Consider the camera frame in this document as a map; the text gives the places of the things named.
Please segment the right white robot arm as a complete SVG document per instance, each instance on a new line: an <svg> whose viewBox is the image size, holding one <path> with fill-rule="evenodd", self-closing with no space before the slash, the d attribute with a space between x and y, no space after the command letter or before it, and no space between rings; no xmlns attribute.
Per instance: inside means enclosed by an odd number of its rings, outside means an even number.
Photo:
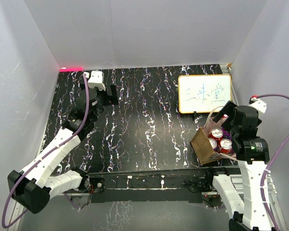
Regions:
<svg viewBox="0 0 289 231"><path fill-rule="evenodd" d="M243 196L240 197L230 176L212 174L205 178L206 187L220 194L229 215L231 231L278 230L270 202L266 199L270 157L266 140L257 135L262 122L259 111L252 106L238 106L228 101L213 118L218 122L222 116L227 116L222 128L231 135L243 185Z"/></svg>

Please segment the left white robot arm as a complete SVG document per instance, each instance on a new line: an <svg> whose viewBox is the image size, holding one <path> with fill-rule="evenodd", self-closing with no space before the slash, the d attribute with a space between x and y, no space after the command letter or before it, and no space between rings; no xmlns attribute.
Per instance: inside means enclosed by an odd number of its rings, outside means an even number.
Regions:
<svg viewBox="0 0 289 231"><path fill-rule="evenodd" d="M69 190L85 192L90 186L88 174L78 167L51 176L61 161L93 130L104 107L118 104L115 85L107 90L83 89L66 121L48 146L20 172L8 175L12 198L31 213L40 212L53 197Z"/></svg>

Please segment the purple Fanta can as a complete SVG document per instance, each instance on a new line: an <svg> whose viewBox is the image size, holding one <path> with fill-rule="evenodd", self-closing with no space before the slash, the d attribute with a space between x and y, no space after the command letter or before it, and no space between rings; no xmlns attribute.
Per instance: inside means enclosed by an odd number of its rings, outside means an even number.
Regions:
<svg viewBox="0 0 289 231"><path fill-rule="evenodd" d="M211 144L212 149L213 149L215 152L218 151L219 146L218 146L217 141L216 141L215 139L213 139L213 138L208 138L208 140L209 140L209 142L210 142L210 144Z"/></svg>

